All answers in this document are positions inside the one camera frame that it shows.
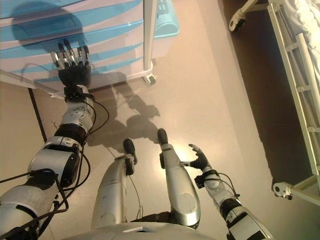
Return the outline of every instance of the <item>shiny metal finger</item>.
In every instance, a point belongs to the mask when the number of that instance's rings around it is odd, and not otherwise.
[[[69,63],[68,63],[68,59],[66,56],[66,51],[65,51],[64,45],[62,43],[59,43],[58,47],[60,50],[60,54],[58,54],[58,56],[61,59],[61,61],[63,62],[64,66],[67,68],[69,66]]]
[[[89,53],[89,48],[87,45],[85,45],[83,47],[84,49],[84,62],[85,62],[85,65],[89,65],[90,66],[90,53]]]
[[[55,51],[51,51],[51,52],[50,52],[50,55],[51,55],[51,58],[52,58],[53,63],[55,64],[55,66],[56,66],[56,68],[57,68],[58,70],[63,70],[63,69],[65,69],[65,65],[62,64],[62,62],[61,62],[60,59],[59,59],[58,54],[57,54]]]
[[[69,63],[71,65],[77,65],[76,58],[75,58],[75,52],[70,46],[70,43],[68,40],[63,40],[64,45],[66,46],[67,52],[66,52],[66,58],[68,59]]]
[[[76,50],[78,52],[78,65],[81,66],[84,64],[84,52],[82,47],[78,47]]]

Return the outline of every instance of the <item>black cable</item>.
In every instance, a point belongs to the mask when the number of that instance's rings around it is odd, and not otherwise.
[[[95,130],[91,131],[90,134],[93,134],[94,132],[96,132],[99,129],[101,129],[104,125],[106,125],[106,123],[109,121],[109,118],[110,118],[110,113],[109,113],[108,109],[105,106],[103,106],[100,102],[97,102],[97,101],[94,101],[94,103],[100,105],[105,110],[105,112],[108,114],[108,117],[106,118],[106,120],[99,127],[97,127]]]
[[[54,207],[53,210],[58,210],[59,208],[59,202],[58,201],[53,201]],[[52,218],[54,217],[54,214],[48,216],[46,218],[46,220],[44,220],[44,222],[42,223],[41,227],[39,228],[39,234],[38,234],[38,238],[44,233],[44,231],[46,230],[46,228],[48,227],[49,223],[51,222]]]
[[[8,182],[8,181],[11,181],[11,180],[14,180],[14,179],[18,179],[18,178],[21,178],[23,176],[27,176],[27,175],[30,175],[30,174],[35,174],[35,173],[38,173],[38,172],[50,172],[52,173],[53,177],[54,177],[54,180],[55,180],[55,183],[57,185],[57,188],[62,196],[62,201],[60,203],[60,206],[62,203],[65,204],[65,209],[54,209],[53,211],[50,211],[50,212],[47,212],[41,216],[38,216],[38,217],[35,217],[34,219],[32,219],[31,221],[28,221],[27,223],[25,223],[24,225],[22,226],[19,226],[19,227],[16,227],[4,234],[2,234],[0,236],[0,240],[2,239],[6,239],[6,238],[9,238],[10,236],[22,231],[23,229],[27,228],[27,227],[31,227],[32,225],[36,225],[38,221],[46,218],[46,217],[49,217],[51,215],[55,215],[55,214],[58,214],[58,213],[63,213],[63,212],[66,212],[68,209],[69,209],[69,204],[68,204],[68,200],[67,200],[67,197],[65,195],[65,192],[63,191],[60,183],[59,183],[59,180],[58,180],[58,177],[56,175],[56,173],[50,169],[50,168],[43,168],[43,169],[38,169],[38,170],[34,170],[34,171],[30,171],[30,172],[26,172],[24,174],[20,174],[20,175],[17,175],[17,176],[14,176],[14,177],[10,177],[10,178],[7,178],[7,179],[4,179],[4,180],[1,180],[0,181],[0,184],[2,183],[5,183],[5,182]]]
[[[85,137],[85,138],[87,138],[87,137],[91,134],[91,130],[92,130],[92,128],[94,127],[94,125],[95,125],[95,123],[96,123],[97,112],[96,112],[95,108],[94,108],[92,105],[90,105],[89,103],[87,103],[86,101],[82,101],[82,100],[79,99],[79,102],[88,105],[90,108],[92,108],[93,113],[94,113],[94,118],[93,118],[92,126],[91,126],[90,129],[88,130],[88,133],[87,133],[87,135],[86,135],[86,137]]]
[[[235,190],[235,187],[234,187],[234,184],[233,184],[232,181],[231,181],[231,178],[230,178],[227,174],[225,174],[225,173],[223,173],[223,172],[218,172],[217,174],[218,174],[218,175],[220,174],[220,175],[223,175],[223,176],[227,177],[227,178],[229,179],[229,182],[230,182],[232,188],[234,189],[234,191],[236,191],[236,190]]]
[[[236,190],[228,183],[226,182],[225,180],[222,180],[220,178],[205,178],[204,181],[209,181],[209,180],[214,180],[214,181],[220,181],[220,182],[223,182],[224,184],[226,184],[233,192],[233,195],[238,198],[240,195],[236,193]]]
[[[102,123],[101,126],[99,126],[97,129],[95,129],[94,131],[91,132],[92,128],[94,127],[95,123],[96,123],[96,120],[97,120],[97,112],[96,110],[94,109],[94,107],[92,105],[90,105],[89,103],[85,102],[85,101],[82,101],[82,100],[79,100],[80,102],[82,103],[85,103],[86,105],[88,105],[89,107],[92,108],[93,110],[93,113],[94,113],[94,119],[93,119],[93,122],[92,122],[92,126],[91,128],[88,130],[88,134],[86,135],[85,139],[90,135],[92,134],[93,132],[96,132],[97,130],[101,129],[109,120],[110,118],[110,113],[109,111],[99,102],[97,101],[94,101],[96,104],[100,105],[107,113],[107,118],[106,120]],[[48,212],[48,213],[45,213],[39,217],[35,217],[33,220],[25,223],[24,225],[20,226],[20,227],[16,227],[10,231],[8,231],[7,233],[3,234],[0,236],[0,240],[2,239],[5,239],[5,238],[8,238],[10,237],[11,235],[13,234],[16,234],[18,232],[20,232],[21,230],[27,228],[27,227],[31,227],[32,225],[35,225],[37,224],[38,221],[46,218],[46,220],[43,222],[43,224],[41,225],[41,228],[39,229],[39,234],[38,236],[40,237],[41,234],[45,231],[45,229],[47,228],[47,226],[49,225],[50,221],[52,220],[53,216],[55,214],[58,214],[58,213],[63,213],[63,212],[66,212],[68,209],[69,209],[69,204],[68,204],[68,201],[67,199],[71,196],[71,194],[75,191],[76,188],[80,187],[81,185],[83,185],[86,180],[89,178],[89,175],[90,175],[90,172],[91,172],[91,165],[90,165],[90,162],[87,158],[87,156],[84,154],[84,145],[82,146],[82,150],[80,151],[81,152],[81,158],[80,158],[80,164],[79,164],[79,170],[78,170],[78,177],[77,177],[77,180],[76,180],[76,183],[74,185],[74,187],[70,187],[70,188],[67,188],[67,189],[62,189],[60,183],[59,183],[59,180],[58,180],[58,177],[57,175],[55,174],[55,172],[52,170],[52,169],[49,169],[49,168],[43,168],[43,169],[39,169],[39,170],[35,170],[35,171],[31,171],[31,172],[27,172],[27,173],[24,173],[24,174],[20,174],[20,175],[17,175],[17,176],[14,176],[14,177],[10,177],[10,178],[7,178],[7,179],[4,179],[4,180],[0,180],[0,184],[1,183],[4,183],[4,182],[7,182],[7,181],[11,181],[11,180],[14,180],[14,179],[17,179],[17,178],[20,178],[20,177],[23,177],[23,176],[27,176],[29,174],[34,174],[34,173],[37,173],[37,172],[42,172],[42,171],[47,171],[47,172],[51,172],[53,175],[54,175],[54,178],[55,178],[55,181],[56,181],[56,185],[58,187],[58,190],[62,196],[62,201],[59,203],[58,201],[55,201],[55,204],[54,204],[54,208],[51,212]],[[83,158],[85,159],[87,165],[88,165],[88,172],[87,172],[87,175],[86,177],[84,178],[84,180],[79,183],[80,181],[80,176],[81,176],[81,169],[82,169],[82,163],[83,163]],[[60,209],[59,208],[65,204],[65,209]]]

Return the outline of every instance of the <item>beige floor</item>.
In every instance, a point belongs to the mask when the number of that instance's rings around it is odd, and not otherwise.
[[[160,167],[157,128],[165,128],[182,160],[195,159],[188,147],[202,148],[212,167],[228,174],[241,194],[240,201],[278,240],[313,240],[320,236],[319,208],[298,198],[276,198],[272,176],[259,139],[235,51],[226,29],[221,1],[174,0],[180,34],[169,54],[156,59],[157,82],[141,79],[95,93],[111,114],[109,123],[88,139],[85,153],[92,172],[87,183],[69,200],[70,209],[56,215],[42,239],[61,239],[90,229],[96,192],[102,176],[121,154],[122,141],[133,139],[138,157],[133,180],[144,215],[168,211],[165,173]],[[36,100],[48,136],[55,131],[66,109],[62,100],[39,90]],[[103,112],[97,111],[103,119]],[[192,178],[198,172],[189,171]],[[226,239],[227,228],[204,189],[198,230]],[[128,220],[138,202],[127,183]]]

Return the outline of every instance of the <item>white plastic panel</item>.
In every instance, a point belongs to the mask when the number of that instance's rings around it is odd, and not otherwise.
[[[155,38],[153,41],[152,58],[155,59],[167,55],[175,38],[175,36]]]

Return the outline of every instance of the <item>robot forearm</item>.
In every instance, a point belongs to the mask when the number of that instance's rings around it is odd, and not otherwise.
[[[211,172],[207,167],[203,173]],[[267,228],[225,188],[216,173],[204,177],[204,186],[229,229],[228,240],[272,239]]]
[[[67,111],[54,136],[30,162],[28,172],[51,169],[62,188],[74,183],[80,163],[80,148],[93,126],[94,111],[85,86],[65,88]],[[59,192],[49,171],[29,175],[25,184],[13,187],[0,197],[0,235],[50,211]],[[36,223],[40,228],[43,220]]]
[[[267,228],[248,209],[241,205],[236,193],[231,193],[225,188],[219,174],[212,169],[201,149],[193,144],[189,146],[196,152],[198,159],[193,162],[183,162],[182,165],[202,171],[202,175],[195,178],[195,183],[198,188],[205,187],[209,196],[213,199],[214,205],[229,229],[228,240],[273,239]]]

